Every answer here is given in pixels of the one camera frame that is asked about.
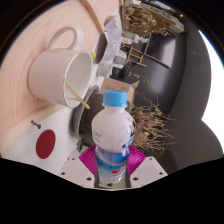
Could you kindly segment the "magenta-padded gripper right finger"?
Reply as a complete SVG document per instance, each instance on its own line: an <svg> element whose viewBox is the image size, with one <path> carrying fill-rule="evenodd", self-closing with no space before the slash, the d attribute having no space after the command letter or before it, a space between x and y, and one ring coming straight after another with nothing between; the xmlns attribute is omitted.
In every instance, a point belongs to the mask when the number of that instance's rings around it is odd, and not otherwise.
<svg viewBox="0 0 224 224"><path fill-rule="evenodd" d="M129 147L127 174L131 188L140 188L167 176L153 156L146 157L133 146Z"/></svg>

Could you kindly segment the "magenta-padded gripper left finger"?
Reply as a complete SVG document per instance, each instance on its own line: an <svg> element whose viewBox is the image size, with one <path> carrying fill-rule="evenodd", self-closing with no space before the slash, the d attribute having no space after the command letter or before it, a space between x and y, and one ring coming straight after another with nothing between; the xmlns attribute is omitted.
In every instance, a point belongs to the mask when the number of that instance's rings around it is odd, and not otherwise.
<svg viewBox="0 0 224 224"><path fill-rule="evenodd" d="M95 147L87 148L79 156L70 156L58 173L62 177L84 188L95 187L97 175L97 160Z"/></svg>

